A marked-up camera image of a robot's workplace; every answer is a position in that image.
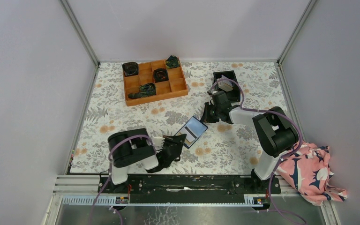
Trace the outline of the white card with black stripe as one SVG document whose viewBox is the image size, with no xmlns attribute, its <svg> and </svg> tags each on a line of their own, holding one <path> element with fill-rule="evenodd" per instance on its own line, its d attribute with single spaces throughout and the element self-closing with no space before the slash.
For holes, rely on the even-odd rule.
<svg viewBox="0 0 360 225">
<path fill-rule="evenodd" d="M 190 143 L 194 142 L 198 137 L 199 135 L 197 133 L 195 133 L 191 128 L 189 128 L 188 126 L 185 126 L 183 129 L 182 129 L 182 132 L 185 133 L 187 132 L 188 135 L 187 135 L 187 139 Z"/>
</svg>

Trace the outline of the black plastic card bin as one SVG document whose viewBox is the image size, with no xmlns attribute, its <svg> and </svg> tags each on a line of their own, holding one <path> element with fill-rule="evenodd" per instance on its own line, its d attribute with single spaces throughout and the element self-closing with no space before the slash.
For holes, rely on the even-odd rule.
<svg viewBox="0 0 360 225">
<path fill-rule="evenodd" d="M 215 83 L 221 78 L 228 78 L 238 83 L 234 70 L 213 73 L 213 83 Z M 240 88 L 235 83 L 229 80 L 219 81 L 213 89 L 215 91 L 224 91 L 228 100 L 232 103 L 237 103 L 241 101 Z"/>
</svg>

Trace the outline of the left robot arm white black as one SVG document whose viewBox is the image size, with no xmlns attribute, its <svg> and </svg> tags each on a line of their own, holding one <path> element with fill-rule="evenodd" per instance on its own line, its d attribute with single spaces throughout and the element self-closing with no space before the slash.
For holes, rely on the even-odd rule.
<svg viewBox="0 0 360 225">
<path fill-rule="evenodd" d="M 186 134 L 150 137 L 144 128 L 115 133 L 108 137 L 109 187 L 116 193 L 125 190 L 128 168 L 141 163 L 148 173 L 157 173 L 179 161 Z"/>
</svg>

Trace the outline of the blue leather card holder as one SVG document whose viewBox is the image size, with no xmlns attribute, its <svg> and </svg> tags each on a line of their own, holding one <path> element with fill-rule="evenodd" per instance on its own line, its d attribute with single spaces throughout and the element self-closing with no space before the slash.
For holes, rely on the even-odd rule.
<svg viewBox="0 0 360 225">
<path fill-rule="evenodd" d="M 183 145 L 190 149 L 207 129 L 204 123 L 193 116 L 175 133 L 175 136 L 186 135 Z"/>
</svg>

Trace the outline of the gold credit card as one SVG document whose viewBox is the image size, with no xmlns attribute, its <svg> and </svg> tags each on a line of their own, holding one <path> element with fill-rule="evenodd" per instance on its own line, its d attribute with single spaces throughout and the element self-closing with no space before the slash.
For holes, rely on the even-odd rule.
<svg viewBox="0 0 360 225">
<path fill-rule="evenodd" d="M 177 135 L 183 137 L 184 140 L 183 140 L 182 143 L 183 143 L 184 145 L 189 145 L 189 141 L 188 141 L 188 139 L 187 139 L 187 135 L 188 135 L 187 132 L 183 133 L 183 132 L 180 131 L 180 132 L 177 133 Z"/>
</svg>

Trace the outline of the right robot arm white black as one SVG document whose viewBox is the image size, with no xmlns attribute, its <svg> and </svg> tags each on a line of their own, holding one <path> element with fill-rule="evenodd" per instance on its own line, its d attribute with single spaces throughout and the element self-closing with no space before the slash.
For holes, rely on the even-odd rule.
<svg viewBox="0 0 360 225">
<path fill-rule="evenodd" d="M 252 170 L 250 187 L 262 193 L 269 186 L 268 179 L 275 173 L 277 163 L 286 151 L 296 150 L 301 143 L 301 131 L 293 120 L 288 118 L 282 108 L 275 106 L 269 110 L 247 109 L 232 105 L 224 91 L 209 91 L 211 100 L 205 103 L 202 122 L 254 127 L 263 153 L 257 166 Z"/>
</svg>

